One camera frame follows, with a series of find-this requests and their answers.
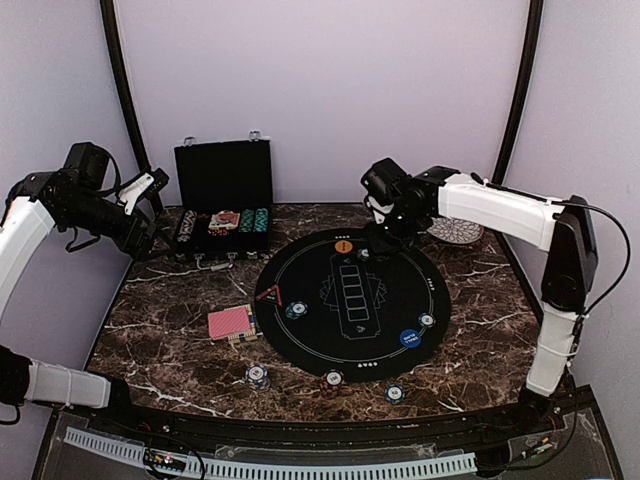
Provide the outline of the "orange big blind button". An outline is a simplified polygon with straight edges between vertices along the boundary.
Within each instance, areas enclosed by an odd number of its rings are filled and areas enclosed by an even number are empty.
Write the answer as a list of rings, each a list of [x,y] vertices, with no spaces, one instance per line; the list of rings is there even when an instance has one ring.
[[[335,243],[334,248],[340,254],[348,254],[353,250],[353,244],[349,240],[341,239]]]

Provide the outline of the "blue small blind button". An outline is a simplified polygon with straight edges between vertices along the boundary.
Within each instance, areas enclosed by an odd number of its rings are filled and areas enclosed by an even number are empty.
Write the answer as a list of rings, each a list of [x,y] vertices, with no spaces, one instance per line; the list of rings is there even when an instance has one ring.
[[[404,348],[416,349],[422,343],[422,336],[417,330],[405,329],[401,332],[399,341]]]

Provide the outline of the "blue-green chip stack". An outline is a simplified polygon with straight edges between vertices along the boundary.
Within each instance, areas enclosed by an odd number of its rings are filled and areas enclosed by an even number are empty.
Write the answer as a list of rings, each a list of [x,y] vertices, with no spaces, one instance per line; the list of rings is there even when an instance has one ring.
[[[405,397],[405,389],[397,384],[387,386],[384,392],[385,400],[392,405],[403,403]]]

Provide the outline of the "red chip stack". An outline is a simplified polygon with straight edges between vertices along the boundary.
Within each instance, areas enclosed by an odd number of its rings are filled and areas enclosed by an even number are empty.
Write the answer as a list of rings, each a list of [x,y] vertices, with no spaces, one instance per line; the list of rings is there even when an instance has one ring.
[[[320,392],[325,398],[336,398],[342,389],[345,378],[344,374],[336,369],[326,372],[320,381]]]

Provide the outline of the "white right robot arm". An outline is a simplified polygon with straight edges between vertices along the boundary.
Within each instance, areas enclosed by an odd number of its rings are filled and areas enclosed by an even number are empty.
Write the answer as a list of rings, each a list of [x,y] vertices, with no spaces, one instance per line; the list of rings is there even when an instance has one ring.
[[[536,395],[510,413],[517,432],[534,432],[549,416],[542,397],[556,391],[576,354],[584,321],[596,305],[588,299],[598,266],[591,215],[605,215],[606,210],[577,195],[568,199],[534,195],[444,166],[412,176],[391,158],[375,162],[361,184],[366,190],[364,203],[374,216],[366,227],[374,255],[408,246],[436,218],[478,224],[546,253],[543,320],[525,382]]]

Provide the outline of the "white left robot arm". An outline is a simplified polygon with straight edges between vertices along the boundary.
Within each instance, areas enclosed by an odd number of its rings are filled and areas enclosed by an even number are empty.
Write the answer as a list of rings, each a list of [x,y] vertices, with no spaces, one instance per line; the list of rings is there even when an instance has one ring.
[[[145,170],[129,181],[119,174],[110,188],[103,182],[116,164],[111,154],[91,142],[71,146],[64,165],[27,175],[7,196],[1,220],[1,301],[8,302],[17,282],[44,239],[53,231],[84,230],[90,239],[71,241],[69,253],[111,239],[135,260],[147,257],[159,232],[138,207],[168,183],[162,169]],[[113,381],[86,371],[19,355],[1,349],[1,401],[15,408],[24,402],[43,402],[102,409],[101,417],[120,436],[141,427],[140,412],[117,397]]]

